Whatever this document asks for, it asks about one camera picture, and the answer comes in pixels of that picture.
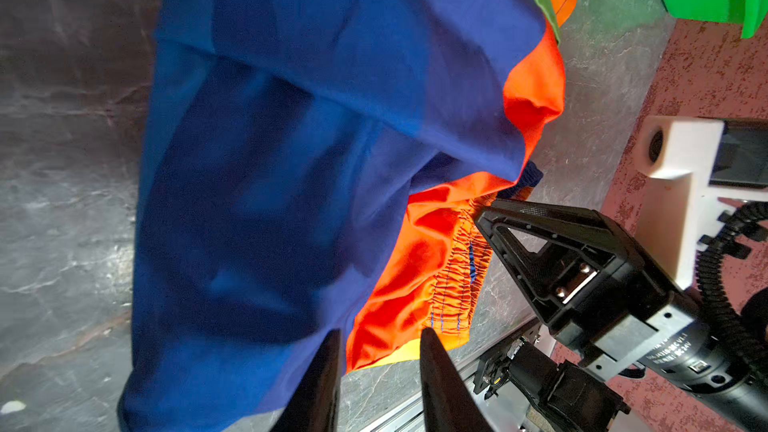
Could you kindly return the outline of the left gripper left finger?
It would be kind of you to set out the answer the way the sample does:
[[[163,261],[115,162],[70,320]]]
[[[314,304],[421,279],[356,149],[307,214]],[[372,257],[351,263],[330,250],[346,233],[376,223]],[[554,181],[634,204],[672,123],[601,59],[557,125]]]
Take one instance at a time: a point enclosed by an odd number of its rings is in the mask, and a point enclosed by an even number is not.
[[[271,432],[337,430],[342,334],[328,332]]]

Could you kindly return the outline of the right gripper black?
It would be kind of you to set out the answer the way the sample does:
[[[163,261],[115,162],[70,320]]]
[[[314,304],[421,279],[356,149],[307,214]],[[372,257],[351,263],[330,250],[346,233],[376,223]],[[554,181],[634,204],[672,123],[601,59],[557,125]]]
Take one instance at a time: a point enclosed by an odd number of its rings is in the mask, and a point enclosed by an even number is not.
[[[475,224],[537,317],[606,382],[642,365],[744,431],[767,428],[767,346],[591,209],[497,199]]]

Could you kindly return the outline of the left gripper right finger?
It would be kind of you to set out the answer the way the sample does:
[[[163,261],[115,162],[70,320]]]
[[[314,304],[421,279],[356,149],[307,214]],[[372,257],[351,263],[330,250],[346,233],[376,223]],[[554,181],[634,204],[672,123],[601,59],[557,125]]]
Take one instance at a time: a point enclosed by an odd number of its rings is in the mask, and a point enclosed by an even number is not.
[[[426,431],[492,431],[432,328],[421,332],[419,366]]]

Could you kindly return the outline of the multicolour shorts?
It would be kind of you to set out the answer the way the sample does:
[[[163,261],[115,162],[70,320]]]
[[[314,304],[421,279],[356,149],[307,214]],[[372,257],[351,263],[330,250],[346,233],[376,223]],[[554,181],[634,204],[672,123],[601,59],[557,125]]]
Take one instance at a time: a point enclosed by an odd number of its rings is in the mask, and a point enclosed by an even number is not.
[[[164,0],[120,428],[222,431],[332,330],[353,370],[462,324],[453,240],[563,111],[555,30],[536,0]]]

